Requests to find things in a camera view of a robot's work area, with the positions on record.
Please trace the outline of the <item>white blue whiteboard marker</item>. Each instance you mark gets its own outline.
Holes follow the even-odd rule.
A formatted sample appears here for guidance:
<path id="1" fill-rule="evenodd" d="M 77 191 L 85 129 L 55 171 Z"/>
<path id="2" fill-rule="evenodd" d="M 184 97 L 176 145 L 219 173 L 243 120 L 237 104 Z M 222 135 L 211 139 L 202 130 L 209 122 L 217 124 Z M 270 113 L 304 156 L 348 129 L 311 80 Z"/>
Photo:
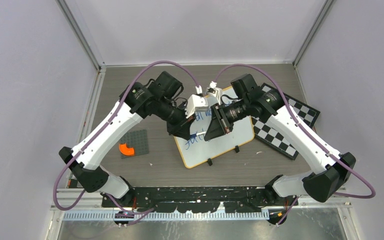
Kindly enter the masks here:
<path id="1" fill-rule="evenodd" d="M 205 134 L 206 134 L 206 131 L 195 133 L 196 136 L 202 136 L 202 135 L 205 135 Z"/>

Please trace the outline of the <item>yellow framed whiteboard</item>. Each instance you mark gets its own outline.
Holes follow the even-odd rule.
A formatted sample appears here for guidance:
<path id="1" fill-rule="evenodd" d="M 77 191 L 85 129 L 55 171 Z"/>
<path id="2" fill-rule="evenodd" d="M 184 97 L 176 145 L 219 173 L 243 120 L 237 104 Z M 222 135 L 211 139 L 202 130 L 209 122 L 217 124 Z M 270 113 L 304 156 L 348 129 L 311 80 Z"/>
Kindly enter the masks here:
<path id="1" fill-rule="evenodd" d="M 231 98 L 237 98 L 232 86 L 224 88 L 222 94 Z M 196 120 L 190 127 L 191 135 L 207 131 L 211 122 L 210 109 L 204 112 L 198 111 L 195 115 Z M 191 169 L 228 151 L 234 150 L 236 146 L 240 147 L 249 143 L 254 137 L 252 118 L 247 116 L 234 123 L 232 132 L 209 141 L 204 140 L 204 134 L 197 135 L 188 141 L 174 136 L 174 140 L 184 166 Z"/>

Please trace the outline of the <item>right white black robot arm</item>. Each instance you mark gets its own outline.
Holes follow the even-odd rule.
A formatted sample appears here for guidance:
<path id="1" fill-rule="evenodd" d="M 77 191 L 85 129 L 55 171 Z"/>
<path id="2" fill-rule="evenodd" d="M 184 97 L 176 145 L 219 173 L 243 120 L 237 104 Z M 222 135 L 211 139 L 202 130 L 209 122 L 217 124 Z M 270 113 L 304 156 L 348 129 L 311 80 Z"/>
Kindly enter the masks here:
<path id="1" fill-rule="evenodd" d="M 280 133 L 304 158 L 310 171 L 296 175 L 278 175 L 265 185 L 265 198 L 271 205 L 279 205 L 285 197 L 308 195 L 326 202 L 350 177 L 356 158 L 340 153 L 322 140 L 284 102 L 276 89 L 262 91 L 251 74 L 231 81 L 238 99 L 229 105 L 210 106 L 211 121 L 204 135 L 210 141 L 232 132 L 234 123 L 246 117 L 259 119 Z"/>

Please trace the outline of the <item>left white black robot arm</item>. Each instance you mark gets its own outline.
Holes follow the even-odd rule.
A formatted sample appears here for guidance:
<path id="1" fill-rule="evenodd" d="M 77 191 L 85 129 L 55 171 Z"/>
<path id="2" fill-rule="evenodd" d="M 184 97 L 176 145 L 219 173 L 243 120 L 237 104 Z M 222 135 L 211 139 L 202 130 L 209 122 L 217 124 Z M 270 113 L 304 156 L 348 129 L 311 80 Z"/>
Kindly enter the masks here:
<path id="1" fill-rule="evenodd" d="M 195 116 L 187 116 L 184 109 L 175 105 L 175 98 L 183 89 L 183 84 L 166 71 L 147 85 L 135 82 L 121 94 L 125 99 L 116 102 L 87 138 L 72 148 L 64 146 L 59 150 L 60 158 L 86 192 L 109 194 L 121 207 L 133 202 L 131 186 L 123 177 L 103 169 L 101 162 L 122 136 L 151 115 L 166 122 L 170 135 L 188 141 Z"/>

